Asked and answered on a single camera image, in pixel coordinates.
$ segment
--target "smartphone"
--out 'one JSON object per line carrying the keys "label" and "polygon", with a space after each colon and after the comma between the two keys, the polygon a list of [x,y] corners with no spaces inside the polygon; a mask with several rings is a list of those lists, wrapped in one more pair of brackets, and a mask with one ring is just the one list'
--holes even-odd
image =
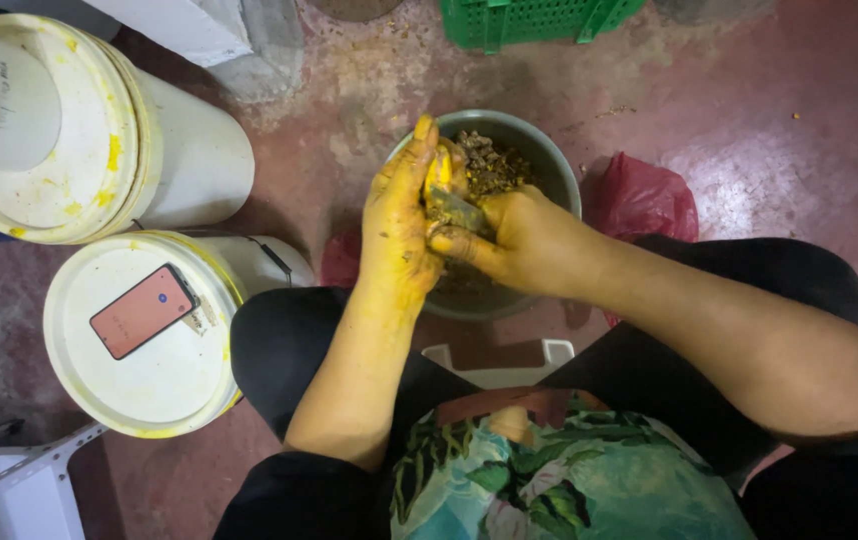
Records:
{"label": "smartphone", "polygon": [[120,361],[197,307],[195,295],[166,263],[96,313],[89,326]]}

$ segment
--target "person's right hand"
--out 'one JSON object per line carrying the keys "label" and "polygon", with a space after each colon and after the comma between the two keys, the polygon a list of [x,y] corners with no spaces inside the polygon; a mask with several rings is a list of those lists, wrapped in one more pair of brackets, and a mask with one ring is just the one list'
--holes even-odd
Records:
{"label": "person's right hand", "polygon": [[600,234],[532,185],[484,197],[480,207],[496,244],[460,227],[432,231],[436,252],[472,264],[504,286],[529,294],[574,298],[591,278],[586,251]]}

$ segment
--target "metal bowl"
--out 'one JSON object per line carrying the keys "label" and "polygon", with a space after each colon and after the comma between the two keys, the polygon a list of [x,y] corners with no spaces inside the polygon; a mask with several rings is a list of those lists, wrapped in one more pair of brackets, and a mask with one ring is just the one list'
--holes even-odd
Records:
{"label": "metal bowl", "polygon": [[[474,130],[500,145],[517,148],[519,154],[532,164],[535,176],[541,179],[545,196],[581,219],[582,204],[576,175],[562,152],[541,130],[511,114],[479,108],[444,114],[437,121],[439,134],[443,137],[454,140],[459,132]],[[401,150],[411,138],[409,133],[392,150],[392,154]],[[472,296],[432,291],[426,297],[423,311],[459,321],[488,321],[519,313],[535,300],[535,297],[496,284],[492,289]]]}

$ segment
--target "green basket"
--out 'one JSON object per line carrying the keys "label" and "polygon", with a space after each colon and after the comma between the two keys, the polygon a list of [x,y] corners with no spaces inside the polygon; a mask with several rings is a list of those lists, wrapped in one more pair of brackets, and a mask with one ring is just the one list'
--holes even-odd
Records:
{"label": "green basket", "polygon": [[463,49],[498,53],[507,43],[572,38],[589,43],[646,0],[439,0],[445,36]]}

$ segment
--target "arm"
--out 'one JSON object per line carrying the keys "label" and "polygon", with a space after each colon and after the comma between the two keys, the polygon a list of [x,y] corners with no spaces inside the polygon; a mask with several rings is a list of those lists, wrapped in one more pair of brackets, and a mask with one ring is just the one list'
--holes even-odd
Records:
{"label": "arm", "polygon": [[426,247],[419,204],[437,141],[435,121],[423,115],[412,141],[372,181],[359,282],[295,409],[284,450],[335,457],[366,471],[382,464],[415,319],[442,268],[441,257]]}
{"label": "arm", "polygon": [[498,245],[447,228],[433,249],[509,287],[618,313],[774,433],[858,433],[858,326],[586,227],[533,187],[483,202]]}

